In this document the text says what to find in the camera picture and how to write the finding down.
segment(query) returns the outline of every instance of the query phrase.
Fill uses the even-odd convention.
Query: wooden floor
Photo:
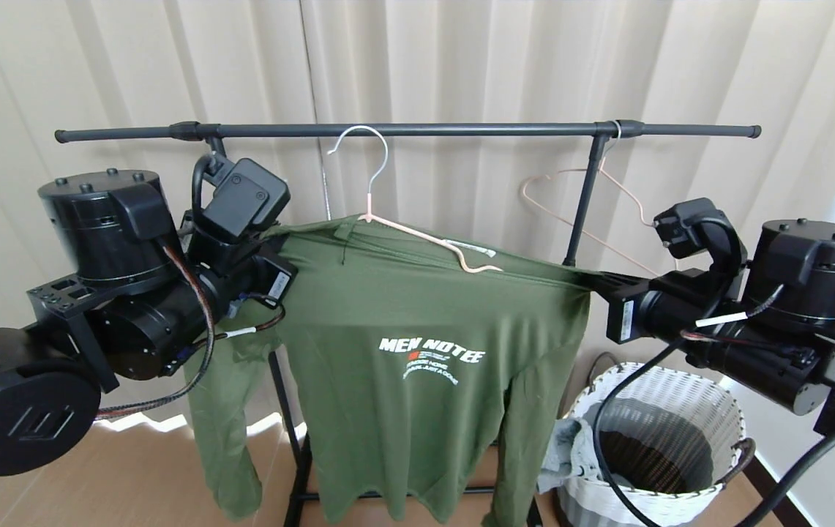
[[[203,484],[203,471],[189,428],[162,433],[149,425],[123,431],[96,426],[72,452],[55,463],[21,476],[0,478],[0,526],[4,527],[189,527],[280,526],[293,484],[293,457],[276,419],[250,438],[250,452],[264,482],[261,510],[237,524],[216,508]],[[494,451],[480,464],[471,485],[491,484]],[[310,483],[316,487],[315,480]],[[490,495],[466,496],[449,525],[478,525]],[[546,527],[558,526],[547,495],[539,496]],[[744,476],[712,503],[698,527],[735,525],[755,507],[759,496]],[[319,504],[304,508],[302,525],[329,525]],[[437,525],[416,501],[402,523],[391,520],[381,500],[361,500],[342,526],[418,527]],[[774,516],[762,527],[781,527]]]

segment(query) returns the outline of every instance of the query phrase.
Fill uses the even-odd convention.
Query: brown baseboard
[[[775,478],[768,473],[768,470],[765,469],[765,465],[758,460],[758,457],[749,463],[749,466],[746,467],[743,474],[746,474],[749,483],[752,483],[752,487],[755,487],[755,490],[758,490],[758,493],[763,498],[768,496],[768,494],[771,493],[772,488],[775,488],[775,484],[778,483],[775,481]],[[813,527],[808,521],[808,518],[801,514],[801,510],[798,510],[798,507],[795,507],[795,504],[793,504],[787,496],[785,496],[785,499],[778,504],[778,507],[775,507],[774,512],[775,517],[777,517],[778,521],[781,521],[782,525],[785,525],[785,527]]]

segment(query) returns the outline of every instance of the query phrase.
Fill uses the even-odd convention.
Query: green shirt
[[[445,523],[498,437],[484,524],[522,525],[587,321],[583,271],[477,247],[463,249],[469,266],[504,272],[468,274],[450,251],[355,217],[271,233],[290,234],[280,254],[299,269],[286,317],[219,341],[190,393],[206,482],[227,516],[261,503],[243,410],[283,343],[327,520],[376,490],[395,520],[410,493]],[[220,326],[272,315],[250,302]]]

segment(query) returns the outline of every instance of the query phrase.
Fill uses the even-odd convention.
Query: beige curtain
[[[0,2],[0,326],[32,320],[23,291],[72,272],[36,188],[109,166],[160,173],[179,217],[204,147],[73,143],[56,129],[222,123],[597,121],[761,124],[758,140],[623,140],[607,167],[650,217],[708,196],[754,249],[760,224],[819,217],[835,193],[835,1],[684,2],[67,0]],[[585,139],[391,140],[376,183],[387,217],[560,261],[569,228],[526,206],[535,174],[583,166]],[[286,223],[364,209],[377,141],[232,140],[288,180]],[[575,174],[532,186],[564,217]],[[599,180],[588,230],[664,272],[634,204]],[[579,266],[644,272],[584,238]],[[605,305],[580,360],[613,348]],[[617,352],[642,357],[656,343]],[[574,372],[574,387],[585,368]],[[132,383],[109,403],[166,393]],[[266,381],[255,417],[276,409]],[[179,406],[154,411],[170,416]]]

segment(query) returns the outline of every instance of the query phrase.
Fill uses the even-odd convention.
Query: black clothes rack
[[[210,148],[225,154],[222,140],[227,137],[337,137],[354,124],[203,124],[195,121],[171,124],[169,127],[131,127],[130,129],[109,130],[57,130],[56,140],[59,143],[72,141],[100,141],[115,139],[149,139],[172,138],[181,141],[205,141]],[[596,123],[458,123],[458,124],[368,124],[386,137],[547,137],[547,136],[591,136],[590,161],[583,179],[580,191],[577,217],[570,233],[570,243],[564,257],[564,266],[574,266],[577,257],[577,247],[583,233],[587,208],[590,199],[602,152],[610,139],[629,139],[642,135],[691,135],[691,136],[724,136],[756,138],[762,133],[762,127],[757,126],[719,126],[718,124],[646,124],[640,121],[617,120]],[[350,136],[369,135],[364,130],[354,130]],[[293,480],[290,503],[284,517],[284,527],[297,527],[306,501],[317,501],[320,495],[310,493],[307,483],[310,480],[310,469],[313,457],[310,450],[309,435],[303,444],[297,439],[293,427],[291,407],[284,387],[283,374],[280,370],[277,354],[269,357],[271,376],[274,378],[274,389],[277,390],[277,401],[280,404],[284,427],[290,440],[291,452],[296,461],[296,475]],[[467,494],[491,493],[493,487],[468,487]],[[366,493],[360,498],[377,498],[377,493]],[[528,511],[528,527],[540,526],[541,515],[537,503],[531,500]]]

